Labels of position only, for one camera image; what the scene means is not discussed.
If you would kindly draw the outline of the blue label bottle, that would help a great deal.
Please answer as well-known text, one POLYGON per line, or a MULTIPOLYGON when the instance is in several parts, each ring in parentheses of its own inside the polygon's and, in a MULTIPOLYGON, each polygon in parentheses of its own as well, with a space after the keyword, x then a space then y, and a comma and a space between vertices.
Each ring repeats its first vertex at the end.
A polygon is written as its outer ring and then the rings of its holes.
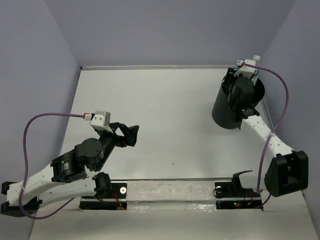
POLYGON ((236 62, 236 66, 241 68, 243 66, 243 64, 245 63, 245 59, 243 58, 239 58, 236 62))

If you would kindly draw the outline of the green white label bottle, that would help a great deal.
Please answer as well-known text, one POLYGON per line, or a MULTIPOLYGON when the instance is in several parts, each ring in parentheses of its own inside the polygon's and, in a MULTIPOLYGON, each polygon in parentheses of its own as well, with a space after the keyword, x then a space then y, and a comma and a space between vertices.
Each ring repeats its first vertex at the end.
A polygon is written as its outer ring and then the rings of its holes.
POLYGON ((252 75, 251 81, 255 85, 258 81, 259 74, 260 74, 260 69, 257 67, 260 66, 261 57, 259 55, 254 55, 252 59, 255 61, 256 68, 255 68, 254 73, 252 75))

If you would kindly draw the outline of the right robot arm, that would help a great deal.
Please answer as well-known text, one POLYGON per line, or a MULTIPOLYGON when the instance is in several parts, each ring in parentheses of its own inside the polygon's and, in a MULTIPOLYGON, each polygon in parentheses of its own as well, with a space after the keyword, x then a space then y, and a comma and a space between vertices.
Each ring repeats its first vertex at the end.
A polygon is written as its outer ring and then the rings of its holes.
POLYGON ((305 190, 309 183, 308 155, 285 144, 255 109, 252 101, 258 91, 251 80, 255 69, 247 63, 230 68, 222 82, 231 119, 262 150, 258 171, 235 173, 230 190, 235 196, 252 189, 258 194, 267 191, 273 197, 305 190))

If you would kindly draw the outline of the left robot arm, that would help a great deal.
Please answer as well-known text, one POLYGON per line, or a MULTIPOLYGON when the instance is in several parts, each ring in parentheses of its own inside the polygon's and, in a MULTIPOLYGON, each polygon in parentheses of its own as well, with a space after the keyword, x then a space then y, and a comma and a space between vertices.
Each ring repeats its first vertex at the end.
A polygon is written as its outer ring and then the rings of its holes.
POLYGON ((27 180, 4 182, 1 192, 6 201, 1 204, 0 213, 20 218, 33 216, 39 208, 63 200, 112 197, 110 176, 102 168, 114 148, 136 145, 139 128, 111 123, 110 130, 97 131, 98 138, 85 139, 27 180))

